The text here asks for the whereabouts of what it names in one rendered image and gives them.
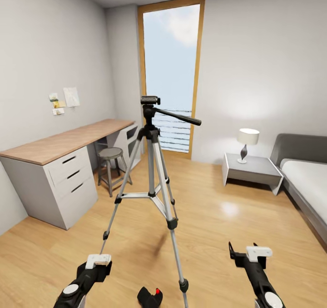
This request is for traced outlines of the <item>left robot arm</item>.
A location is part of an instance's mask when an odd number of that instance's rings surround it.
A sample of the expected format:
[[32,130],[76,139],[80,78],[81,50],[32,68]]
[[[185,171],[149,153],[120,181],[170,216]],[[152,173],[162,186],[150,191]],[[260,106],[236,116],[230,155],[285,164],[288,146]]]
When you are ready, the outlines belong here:
[[[84,308],[86,295],[94,283],[103,283],[110,274],[112,256],[90,254],[88,261],[78,266],[77,279],[63,289],[53,308]],[[98,265],[98,262],[110,262],[108,266]]]

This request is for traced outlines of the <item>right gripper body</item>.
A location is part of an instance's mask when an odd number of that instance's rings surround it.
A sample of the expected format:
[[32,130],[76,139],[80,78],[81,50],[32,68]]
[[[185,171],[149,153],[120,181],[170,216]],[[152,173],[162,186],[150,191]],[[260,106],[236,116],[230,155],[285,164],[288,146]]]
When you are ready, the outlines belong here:
[[248,278],[254,273],[262,273],[266,276],[263,269],[266,268],[266,258],[264,256],[258,256],[257,262],[250,262],[246,253],[238,253],[234,254],[234,261],[236,267],[244,268]]

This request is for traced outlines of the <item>camera tripod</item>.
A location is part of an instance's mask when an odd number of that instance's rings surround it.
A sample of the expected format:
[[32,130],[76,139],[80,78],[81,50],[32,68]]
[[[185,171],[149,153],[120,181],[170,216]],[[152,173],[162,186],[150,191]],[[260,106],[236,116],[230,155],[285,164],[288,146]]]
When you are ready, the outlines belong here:
[[[164,163],[164,157],[163,157],[163,153],[162,153],[162,149],[161,149],[161,145],[160,145],[160,141],[159,141],[160,128],[158,129],[157,127],[155,127],[155,125],[152,124],[152,117],[154,117],[155,112],[159,112],[159,113],[175,117],[181,121],[185,121],[190,124],[197,125],[197,126],[200,126],[202,124],[202,121],[199,119],[196,119],[196,118],[192,118],[192,117],[188,117],[188,116],[184,116],[184,115],[180,115],[180,114],[174,114],[174,113],[170,113],[165,110],[155,108],[153,104],[160,105],[160,97],[155,96],[155,95],[142,95],[141,104],[143,104],[143,109],[144,109],[143,114],[144,114],[144,118],[146,119],[146,124],[143,128],[141,128],[139,130],[137,140],[136,140],[136,143],[135,143],[132,155],[131,155],[131,159],[128,164],[127,171],[125,172],[125,176],[123,179],[123,183],[122,183],[120,192],[119,192],[119,194],[117,194],[115,202],[114,202],[116,204],[116,206],[114,208],[114,212],[113,212],[111,221],[109,223],[108,230],[105,231],[103,234],[104,244],[102,246],[100,254],[102,254],[102,252],[103,252],[103,249],[104,249],[106,240],[108,239],[109,231],[110,231],[111,225],[113,223],[118,205],[122,201],[122,199],[151,199],[155,203],[157,208],[160,210],[160,212],[163,214],[163,216],[165,217],[167,224],[168,224],[168,228],[170,229],[176,264],[178,267],[179,285],[180,285],[181,291],[183,292],[185,308],[188,308],[188,301],[187,301],[187,296],[186,296],[186,292],[188,291],[188,280],[183,277],[183,272],[182,272],[182,268],[181,268],[181,262],[180,262],[180,257],[179,257],[179,253],[178,253],[177,242],[176,242],[176,236],[175,236],[175,231],[174,231],[174,229],[177,228],[177,225],[178,225],[178,217],[177,217],[175,205],[174,205],[175,200],[173,199],[172,191],[170,188],[169,176],[167,174],[166,166]],[[129,178],[129,173],[131,171],[138,147],[140,145],[140,142],[142,141],[143,136],[146,136],[147,149],[148,149],[149,192],[123,193],[126,182]],[[155,161],[156,161],[158,175],[159,175],[159,184],[156,185],[156,187],[154,187],[154,156],[155,156]],[[157,197],[157,194],[160,190],[162,190],[164,204]],[[173,218],[173,216],[172,216],[168,192],[170,195],[171,204],[173,205],[175,218]]]

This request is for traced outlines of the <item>digital camera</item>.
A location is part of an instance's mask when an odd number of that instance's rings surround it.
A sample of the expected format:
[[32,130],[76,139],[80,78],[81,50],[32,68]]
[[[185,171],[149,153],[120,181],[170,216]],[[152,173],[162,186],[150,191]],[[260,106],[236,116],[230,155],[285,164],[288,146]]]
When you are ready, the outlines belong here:
[[142,287],[137,298],[143,308],[159,308],[163,300],[163,293],[159,289],[156,289],[156,294],[151,295],[145,287]]

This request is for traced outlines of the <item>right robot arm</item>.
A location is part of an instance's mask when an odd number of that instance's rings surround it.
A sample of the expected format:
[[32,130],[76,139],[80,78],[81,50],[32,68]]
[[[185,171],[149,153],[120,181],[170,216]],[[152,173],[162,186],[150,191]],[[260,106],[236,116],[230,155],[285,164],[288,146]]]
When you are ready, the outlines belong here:
[[285,308],[275,289],[272,287],[263,269],[266,268],[266,257],[273,254],[268,246],[246,246],[247,253],[234,252],[231,243],[230,258],[234,259],[236,267],[244,268],[251,282],[255,299],[255,308]]

